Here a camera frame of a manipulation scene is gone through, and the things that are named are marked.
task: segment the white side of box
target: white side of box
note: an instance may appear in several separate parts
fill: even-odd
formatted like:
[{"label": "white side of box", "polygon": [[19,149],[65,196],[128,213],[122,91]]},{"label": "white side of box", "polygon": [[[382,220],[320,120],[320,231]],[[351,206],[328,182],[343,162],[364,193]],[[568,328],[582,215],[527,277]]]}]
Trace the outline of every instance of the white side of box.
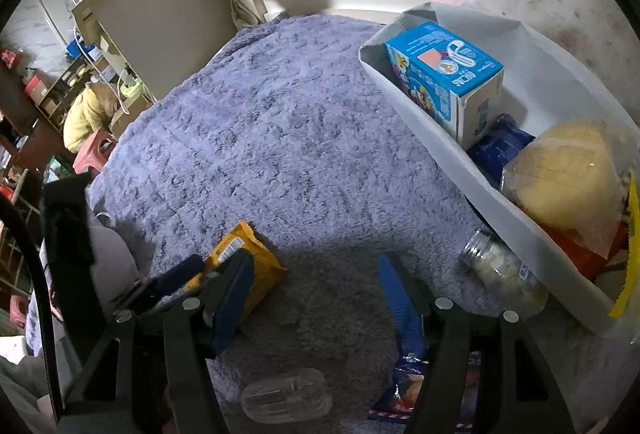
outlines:
[{"label": "white side of box", "polygon": [[[458,138],[464,151],[484,137],[491,123],[500,114],[500,97],[504,69],[500,70],[484,84],[458,99]],[[487,101],[486,116],[481,122],[480,106]]]}]

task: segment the white bag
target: white bag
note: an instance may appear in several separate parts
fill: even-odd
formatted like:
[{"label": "white bag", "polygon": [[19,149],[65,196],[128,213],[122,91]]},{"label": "white bag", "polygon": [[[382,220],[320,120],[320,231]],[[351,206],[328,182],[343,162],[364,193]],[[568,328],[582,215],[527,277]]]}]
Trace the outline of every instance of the white bag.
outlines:
[{"label": "white bag", "polygon": [[604,120],[640,141],[640,129],[606,87],[570,53],[519,21],[441,4],[401,14],[360,49],[360,62],[405,124],[513,252],[580,322],[607,338],[634,337],[632,320],[609,317],[613,302],[549,236],[492,188],[466,153],[430,116],[402,93],[384,43],[434,21],[504,65],[501,109],[534,136],[572,119]]}]

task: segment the black cable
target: black cable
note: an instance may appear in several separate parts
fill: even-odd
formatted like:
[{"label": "black cable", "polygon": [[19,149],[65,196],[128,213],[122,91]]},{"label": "black cable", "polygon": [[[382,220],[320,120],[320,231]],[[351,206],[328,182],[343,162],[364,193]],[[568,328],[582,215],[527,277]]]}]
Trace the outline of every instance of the black cable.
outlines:
[{"label": "black cable", "polygon": [[18,244],[24,263],[31,275],[33,283],[33,294],[38,304],[38,315],[40,316],[40,335],[42,336],[42,353],[44,358],[45,372],[47,374],[47,384],[49,384],[49,398],[53,409],[53,416],[56,422],[60,420],[63,411],[62,392],[60,391],[60,381],[58,379],[58,366],[56,364],[56,345],[53,335],[53,319],[49,306],[49,289],[44,270],[40,264],[40,257],[36,245],[34,244],[24,220],[18,211],[11,205],[11,202],[4,196],[0,196],[0,220],[4,226],[14,235]]}]

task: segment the bottle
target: bottle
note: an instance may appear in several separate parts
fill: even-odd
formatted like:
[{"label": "bottle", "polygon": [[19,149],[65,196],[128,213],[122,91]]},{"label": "bottle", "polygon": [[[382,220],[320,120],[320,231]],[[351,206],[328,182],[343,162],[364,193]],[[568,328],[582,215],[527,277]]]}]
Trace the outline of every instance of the bottle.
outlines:
[{"label": "bottle", "polygon": [[292,423],[319,418],[333,405],[324,376],[300,369],[249,385],[240,398],[244,413],[258,423]]},{"label": "bottle", "polygon": [[462,250],[458,260],[472,268],[500,301],[523,318],[543,310],[549,290],[500,239],[482,229]]}]

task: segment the blue snack package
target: blue snack package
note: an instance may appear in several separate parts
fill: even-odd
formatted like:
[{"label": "blue snack package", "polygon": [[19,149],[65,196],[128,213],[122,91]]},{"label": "blue snack package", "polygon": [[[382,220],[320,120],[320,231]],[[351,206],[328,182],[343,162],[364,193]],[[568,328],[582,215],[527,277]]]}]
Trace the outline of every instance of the blue snack package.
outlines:
[{"label": "blue snack package", "polygon": [[507,113],[498,115],[484,137],[466,151],[478,169],[494,186],[500,186],[502,168],[536,137],[519,129]]},{"label": "blue snack package", "polygon": [[[471,432],[478,402],[481,353],[469,353],[465,390],[460,404],[460,415],[455,434]],[[420,388],[429,378],[429,363],[409,354],[400,356],[392,374],[393,384],[385,390],[369,410],[367,419],[405,424],[409,421],[418,399]]]}]

